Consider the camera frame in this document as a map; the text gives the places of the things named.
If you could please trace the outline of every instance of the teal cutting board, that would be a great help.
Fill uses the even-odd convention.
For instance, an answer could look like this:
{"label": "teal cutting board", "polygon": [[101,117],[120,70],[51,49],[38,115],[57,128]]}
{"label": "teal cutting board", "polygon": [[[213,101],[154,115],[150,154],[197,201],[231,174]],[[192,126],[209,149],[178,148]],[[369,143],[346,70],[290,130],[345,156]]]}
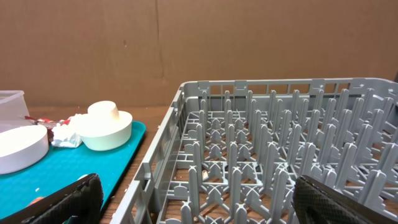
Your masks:
{"label": "teal cutting board", "polygon": [[98,152],[84,144],[76,149],[51,147],[36,164],[0,175],[0,219],[25,208],[35,198],[46,197],[91,173],[99,175],[106,202],[134,158],[145,131],[143,123],[133,121],[130,139],[116,149]]}

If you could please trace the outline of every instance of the dish rack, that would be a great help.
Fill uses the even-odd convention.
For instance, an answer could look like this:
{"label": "dish rack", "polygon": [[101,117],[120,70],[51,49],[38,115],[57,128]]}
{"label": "dish rack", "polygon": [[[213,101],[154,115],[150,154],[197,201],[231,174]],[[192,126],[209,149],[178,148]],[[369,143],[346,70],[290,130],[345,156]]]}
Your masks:
{"label": "dish rack", "polygon": [[111,223],[298,223],[304,174],[398,220],[397,94],[378,78],[186,82]]}

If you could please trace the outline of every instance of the white container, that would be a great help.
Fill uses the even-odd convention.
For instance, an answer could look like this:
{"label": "white container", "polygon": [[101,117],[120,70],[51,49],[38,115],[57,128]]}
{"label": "white container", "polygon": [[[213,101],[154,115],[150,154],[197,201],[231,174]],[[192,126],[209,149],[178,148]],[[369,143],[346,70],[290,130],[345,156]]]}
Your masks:
{"label": "white container", "polygon": [[21,90],[0,91],[0,133],[30,125],[22,118],[29,116],[24,92]]}
{"label": "white container", "polygon": [[49,151],[47,128],[30,125],[0,133],[0,174],[8,174],[41,160]]}
{"label": "white container", "polygon": [[123,145],[131,137],[132,116],[118,111],[112,101],[100,101],[88,108],[77,133],[89,149],[105,151]]}

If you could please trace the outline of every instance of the plastic container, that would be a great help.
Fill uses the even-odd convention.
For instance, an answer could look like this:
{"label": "plastic container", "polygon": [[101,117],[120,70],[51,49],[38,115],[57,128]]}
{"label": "plastic container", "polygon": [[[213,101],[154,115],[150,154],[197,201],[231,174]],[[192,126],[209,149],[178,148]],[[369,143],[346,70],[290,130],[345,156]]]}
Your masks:
{"label": "plastic container", "polygon": [[24,92],[21,90],[0,91],[0,133],[30,125],[28,121],[22,119],[24,116],[29,116]]}
{"label": "plastic container", "polygon": [[298,223],[303,174],[398,220],[397,105],[378,78],[186,82],[111,223]]}
{"label": "plastic container", "polygon": [[19,171],[41,160],[49,151],[47,128],[30,125],[0,133],[0,174]]}

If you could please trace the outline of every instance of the textured black pad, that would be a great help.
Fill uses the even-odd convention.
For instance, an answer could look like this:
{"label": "textured black pad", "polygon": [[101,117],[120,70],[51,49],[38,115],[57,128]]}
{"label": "textured black pad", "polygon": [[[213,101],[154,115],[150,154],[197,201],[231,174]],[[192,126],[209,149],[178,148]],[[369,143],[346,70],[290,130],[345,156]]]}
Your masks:
{"label": "textured black pad", "polygon": [[103,202],[103,191],[100,178],[96,175],[79,186],[61,202],[50,207],[31,224],[63,223],[74,216],[68,223],[98,223]]}
{"label": "textured black pad", "polygon": [[0,224],[89,224],[98,223],[103,203],[103,191],[97,174],[66,186],[25,209],[10,215]]}
{"label": "textured black pad", "polygon": [[297,179],[293,201],[301,224],[396,223],[307,176]]}

